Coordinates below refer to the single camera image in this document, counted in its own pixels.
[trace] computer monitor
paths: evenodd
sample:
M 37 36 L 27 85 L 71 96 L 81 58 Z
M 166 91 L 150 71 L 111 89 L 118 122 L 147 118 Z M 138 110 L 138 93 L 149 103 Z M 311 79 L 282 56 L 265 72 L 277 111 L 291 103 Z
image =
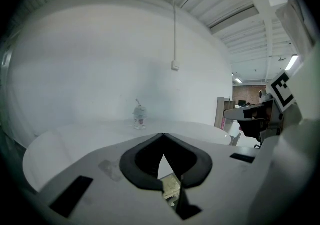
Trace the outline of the computer monitor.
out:
M 247 103 L 246 100 L 239 100 L 239 101 L 238 101 L 238 105 L 239 105 L 239 106 L 243 106 L 243 105 L 245 105 L 246 103 Z

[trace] qr-like tag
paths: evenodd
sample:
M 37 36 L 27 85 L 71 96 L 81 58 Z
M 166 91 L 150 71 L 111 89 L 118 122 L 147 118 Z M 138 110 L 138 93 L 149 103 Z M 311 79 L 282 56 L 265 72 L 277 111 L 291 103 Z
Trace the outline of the qr-like tag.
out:
M 287 86 L 289 80 L 288 74 L 283 70 L 269 83 L 270 92 L 273 98 L 276 99 L 282 112 L 295 102 L 295 98 Z

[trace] brick wall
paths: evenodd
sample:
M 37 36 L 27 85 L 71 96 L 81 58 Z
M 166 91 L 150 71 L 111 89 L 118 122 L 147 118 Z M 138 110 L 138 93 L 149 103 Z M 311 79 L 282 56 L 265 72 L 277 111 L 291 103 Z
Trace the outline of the brick wall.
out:
M 266 89 L 265 85 L 253 85 L 253 86 L 234 86 L 233 87 L 233 100 L 236 101 L 246 101 L 250 104 L 259 103 L 259 92 L 262 89 Z

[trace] white table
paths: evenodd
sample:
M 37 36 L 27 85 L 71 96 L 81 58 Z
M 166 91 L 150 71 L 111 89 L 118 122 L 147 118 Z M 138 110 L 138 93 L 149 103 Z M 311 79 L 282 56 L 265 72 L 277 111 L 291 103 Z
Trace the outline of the white table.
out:
M 93 151 L 158 133 L 178 134 L 222 145 L 231 142 L 225 131 L 193 122 L 147 119 L 145 130 L 134 129 L 133 119 L 74 124 L 48 131 L 34 140 L 25 152 L 23 172 L 39 192 L 52 178 Z

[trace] black rectangular slot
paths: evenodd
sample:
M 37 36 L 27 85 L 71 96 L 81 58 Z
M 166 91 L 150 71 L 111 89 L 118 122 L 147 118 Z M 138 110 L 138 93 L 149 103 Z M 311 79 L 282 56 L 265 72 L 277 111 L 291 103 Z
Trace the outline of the black rectangular slot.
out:
M 50 208 L 68 218 L 94 179 L 79 176 L 51 205 Z
M 244 161 L 244 162 L 247 162 L 247 163 L 250 163 L 250 164 L 252 164 L 254 162 L 254 160 L 255 160 L 255 157 L 247 156 L 247 155 L 241 155 L 241 154 L 237 154 L 237 153 L 232 154 L 230 156 L 230 158 L 241 160 L 241 161 Z

